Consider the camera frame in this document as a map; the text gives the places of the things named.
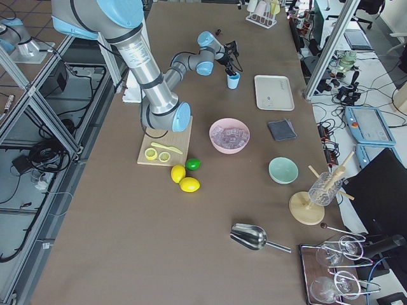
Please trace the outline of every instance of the brown tabletop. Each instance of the brown tabletop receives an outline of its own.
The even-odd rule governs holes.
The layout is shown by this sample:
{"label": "brown tabletop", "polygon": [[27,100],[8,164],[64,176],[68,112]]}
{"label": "brown tabletop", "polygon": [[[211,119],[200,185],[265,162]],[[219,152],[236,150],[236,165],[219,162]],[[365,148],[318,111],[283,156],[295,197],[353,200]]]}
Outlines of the brown tabletop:
{"label": "brown tabletop", "polygon": [[[184,193],[170,168],[138,165],[142,142],[138,105],[115,96],[74,200],[31,300],[47,304],[303,304],[298,244],[320,243],[332,232],[306,226],[290,214],[294,193],[306,191],[326,162],[288,22],[283,13],[271,29],[245,21],[247,12],[227,4],[155,3],[147,26],[152,52],[166,71],[179,51],[197,51],[202,31],[221,29],[218,40],[236,40],[244,69],[236,90],[226,87],[223,67],[211,76],[189,72],[175,88],[190,102],[194,119],[188,156],[201,168],[188,173],[201,182]],[[254,76],[287,76],[295,110],[256,107]],[[242,120],[251,131],[243,151],[221,154],[209,140],[219,118]],[[276,142],[267,122],[287,118],[296,140]],[[296,162],[300,174],[289,185],[271,180],[277,156]],[[341,226],[339,209],[324,219]],[[236,222],[263,227],[268,239],[293,249],[249,250],[229,237]]]}

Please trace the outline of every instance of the blue device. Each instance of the blue device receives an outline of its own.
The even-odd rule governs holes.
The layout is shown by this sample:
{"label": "blue device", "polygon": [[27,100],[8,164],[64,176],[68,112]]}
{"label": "blue device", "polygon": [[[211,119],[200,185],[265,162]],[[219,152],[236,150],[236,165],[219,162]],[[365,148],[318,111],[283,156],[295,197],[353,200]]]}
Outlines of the blue device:
{"label": "blue device", "polygon": [[356,157],[359,160],[359,164],[363,169],[369,162],[377,157],[378,154],[382,152],[383,149],[389,148],[396,158],[401,162],[400,156],[398,155],[394,146],[387,145],[374,145],[374,144],[357,144],[356,145]]}
{"label": "blue device", "polygon": [[347,106],[345,118],[358,143],[393,146],[396,140],[379,108]]}

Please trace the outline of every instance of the white tray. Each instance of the white tray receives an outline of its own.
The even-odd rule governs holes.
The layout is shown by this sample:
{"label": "white tray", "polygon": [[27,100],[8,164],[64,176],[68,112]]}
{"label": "white tray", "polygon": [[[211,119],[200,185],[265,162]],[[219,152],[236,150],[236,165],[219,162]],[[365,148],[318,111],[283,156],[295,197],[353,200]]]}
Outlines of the white tray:
{"label": "white tray", "polygon": [[294,110],[290,82],[285,76],[256,75],[256,104],[261,110]]}

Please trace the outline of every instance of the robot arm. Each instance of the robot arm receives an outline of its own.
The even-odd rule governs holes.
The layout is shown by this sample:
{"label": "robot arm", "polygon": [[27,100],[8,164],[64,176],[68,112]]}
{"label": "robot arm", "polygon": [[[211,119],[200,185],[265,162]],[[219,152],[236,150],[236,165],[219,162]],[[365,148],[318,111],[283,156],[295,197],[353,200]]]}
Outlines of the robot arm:
{"label": "robot arm", "polygon": [[7,53],[11,53],[17,47],[23,57],[33,57],[39,53],[37,42],[32,40],[18,18],[0,20],[0,45]]}
{"label": "robot arm", "polygon": [[96,40],[100,32],[117,47],[146,94],[141,105],[142,122],[155,129],[186,129],[190,106],[180,102],[171,89],[187,70],[209,75],[214,59],[222,60],[226,52],[210,33],[212,37],[204,32],[198,38],[200,54],[176,57],[164,76],[141,35],[144,12],[140,0],[52,0],[52,18],[54,28],[63,34]]}

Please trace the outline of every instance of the lemon slice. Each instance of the lemon slice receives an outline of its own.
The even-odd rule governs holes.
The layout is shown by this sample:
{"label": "lemon slice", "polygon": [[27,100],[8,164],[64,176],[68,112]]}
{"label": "lemon slice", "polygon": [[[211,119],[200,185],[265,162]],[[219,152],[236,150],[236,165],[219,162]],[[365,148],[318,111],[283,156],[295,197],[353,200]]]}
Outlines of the lemon slice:
{"label": "lemon slice", "polygon": [[161,162],[168,162],[170,158],[171,158],[171,155],[168,151],[160,152],[160,154],[158,155],[158,159]]}
{"label": "lemon slice", "polygon": [[144,155],[147,160],[155,160],[158,156],[155,148],[149,147],[145,150]]}

